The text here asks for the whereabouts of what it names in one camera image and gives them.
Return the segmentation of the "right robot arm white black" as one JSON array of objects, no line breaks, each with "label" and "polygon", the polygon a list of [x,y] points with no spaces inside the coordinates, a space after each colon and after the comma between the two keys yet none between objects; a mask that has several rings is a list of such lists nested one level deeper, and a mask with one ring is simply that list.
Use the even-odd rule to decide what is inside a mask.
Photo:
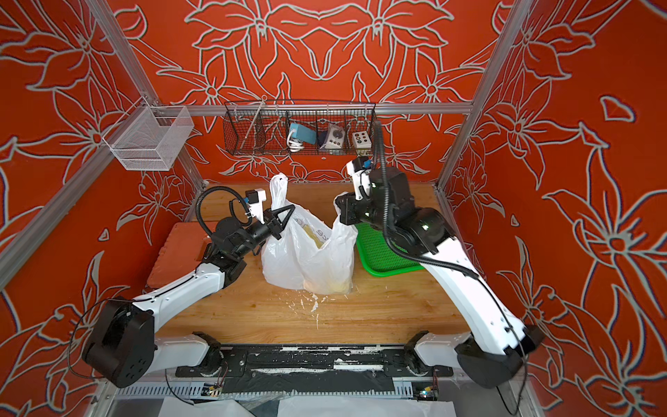
[{"label": "right robot arm white black", "polygon": [[415,335],[405,347],[408,368],[417,375],[457,368],[485,389],[512,380],[540,346],[543,332],[523,323],[493,293],[438,210],[416,206],[404,173],[366,160],[354,160],[346,170],[354,190],[335,199],[340,221],[369,225],[392,252],[423,266],[469,327],[458,335]]}]

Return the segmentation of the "white printed plastic bag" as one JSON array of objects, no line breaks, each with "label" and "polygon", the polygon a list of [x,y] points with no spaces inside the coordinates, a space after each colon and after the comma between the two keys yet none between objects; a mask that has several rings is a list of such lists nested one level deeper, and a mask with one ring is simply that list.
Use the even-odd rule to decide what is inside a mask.
[{"label": "white printed plastic bag", "polygon": [[[309,225],[325,241],[317,248],[302,229]],[[267,283],[316,295],[345,295],[352,290],[354,246],[358,231],[336,220],[328,227],[299,204],[281,234],[262,248],[262,274]]]}]

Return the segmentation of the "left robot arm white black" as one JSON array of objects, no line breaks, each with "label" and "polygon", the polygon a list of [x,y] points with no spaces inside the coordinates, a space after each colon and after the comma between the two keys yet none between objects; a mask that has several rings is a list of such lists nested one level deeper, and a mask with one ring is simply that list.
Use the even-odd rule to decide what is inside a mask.
[{"label": "left robot arm white black", "polygon": [[234,283],[247,266],[245,256],[271,237],[281,239],[294,212],[293,204],[265,210],[262,220],[247,227],[234,217],[220,220],[208,231],[211,243],[192,272],[133,300],[106,302],[83,347],[83,361],[120,389],[170,368],[191,368],[203,376],[220,373],[222,345],[212,336],[194,332],[158,338],[156,333],[191,305]]}]

